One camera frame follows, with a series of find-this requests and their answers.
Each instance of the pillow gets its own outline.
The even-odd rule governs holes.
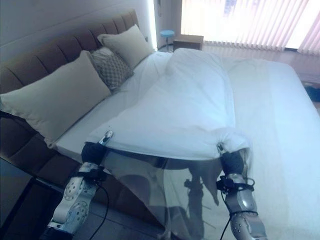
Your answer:
[[[120,34],[101,34],[98,40],[102,46],[119,54],[132,69],[154,51],[137,25]]]
[[[100,78],[111,91],[119,88],[134,74],[119,56],[106,47],[92,52],[91,56]]]
[[[90,53],[82,51],[75,61],[43,79],[1,94],[0,109],[25,119],[52,148],[71,125],[110,94]]]

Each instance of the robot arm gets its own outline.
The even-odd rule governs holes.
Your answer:
[[[107,131],[99,142],[85,144],[81,153],[83,164],[65,187],[63,198],[40,240],[71,240],[85,222],[90,202],[98,189],[97,183],[107,176],[99,165],[107,152],[105,145],[112,135],[112,131]]]
[[[222,143],[217,145],[225,176],[221,177],[217,189],[225,196],[225,204],[230,213],[230,225],[237,240],[268,240],[263,222],[257,213],[252,196],[254,188],[242,176],[244,162],[239,151],[229,153]]]

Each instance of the white wall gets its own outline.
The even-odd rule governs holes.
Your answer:
[[[151,39],[148,0],[0,0],[0,60],[133,8],[139,27]]]
[[[181,31],[181,7],[182,0],[153,0],[156,26],[157,46],[160,48],[166,44],[166,39],[161,37],[161,30],[173,30],[175,35]]]

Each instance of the gray decorative pillow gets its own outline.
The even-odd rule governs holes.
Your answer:
[[[100,78],[112,92],[134,74],[118,55],[106,47],[92,52],[91,56]]]

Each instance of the nightstand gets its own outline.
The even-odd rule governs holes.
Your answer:
[[[202,50],[204,36],[197,35],[179,35],[174,38],[173,51],[179,48]]]

